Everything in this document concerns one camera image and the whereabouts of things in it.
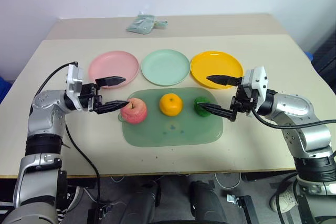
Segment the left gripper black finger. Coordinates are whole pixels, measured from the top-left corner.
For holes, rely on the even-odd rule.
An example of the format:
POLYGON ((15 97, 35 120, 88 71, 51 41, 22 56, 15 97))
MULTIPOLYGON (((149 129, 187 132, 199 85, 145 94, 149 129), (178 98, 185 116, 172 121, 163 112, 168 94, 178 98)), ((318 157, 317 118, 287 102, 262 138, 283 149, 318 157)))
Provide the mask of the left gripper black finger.
POLYGON ((96 103, 93 105, 93 111, 97 114, 105 114, 121 109, 129 104, 129 101, 115 100, 105 104, 96 103))
POLYGON ((123 83, 124 81, 126 81, 126 79, 124 77, 119 76, 110 76, 95 80, 97 88, 117 86, 123 83))

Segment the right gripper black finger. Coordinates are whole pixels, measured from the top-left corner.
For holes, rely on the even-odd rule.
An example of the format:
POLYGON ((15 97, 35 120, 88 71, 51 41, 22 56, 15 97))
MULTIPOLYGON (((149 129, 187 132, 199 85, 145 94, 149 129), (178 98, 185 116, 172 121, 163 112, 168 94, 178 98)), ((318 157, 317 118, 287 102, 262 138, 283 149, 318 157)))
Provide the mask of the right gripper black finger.
POLYGON ((207 76, 207 80, 220 84, 223 86, 238 86, 242 82, 242 77, 232 77, 232 76, 226 76, 226 75, 212 75, 212 76, 207 76))
POLYGON ((198 103, 198 106, 206 110, 207 112, 217 115, 226 119, 229 119, 231 122, 235 122, 237 112, 232 110, 223 109, 220 105, 211 104, 211 103, 198 103))

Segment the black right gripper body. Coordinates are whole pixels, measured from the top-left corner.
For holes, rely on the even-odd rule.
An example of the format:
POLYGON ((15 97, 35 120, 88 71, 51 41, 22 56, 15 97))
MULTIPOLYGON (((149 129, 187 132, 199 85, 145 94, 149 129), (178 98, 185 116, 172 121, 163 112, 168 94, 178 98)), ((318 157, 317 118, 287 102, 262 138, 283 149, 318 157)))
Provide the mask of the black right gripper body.
POLYGON ((232 97, 230 109, 235 112, 249 113, 252 108, 256 108, 258 101, 258 91, 238 85, 236 94, 232 97))

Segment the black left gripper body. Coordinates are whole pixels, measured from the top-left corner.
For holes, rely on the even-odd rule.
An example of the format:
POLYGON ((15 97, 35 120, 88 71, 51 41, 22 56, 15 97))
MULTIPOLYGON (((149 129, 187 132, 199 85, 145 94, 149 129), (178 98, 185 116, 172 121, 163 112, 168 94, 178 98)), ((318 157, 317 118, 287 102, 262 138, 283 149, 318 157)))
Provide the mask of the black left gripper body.
POLYGON ((95 83, 82 85, 78 98, 83 109, 92 112, 103 106, 103 100, 102 96, 99 95, 99 90, 100 87, 95 83))

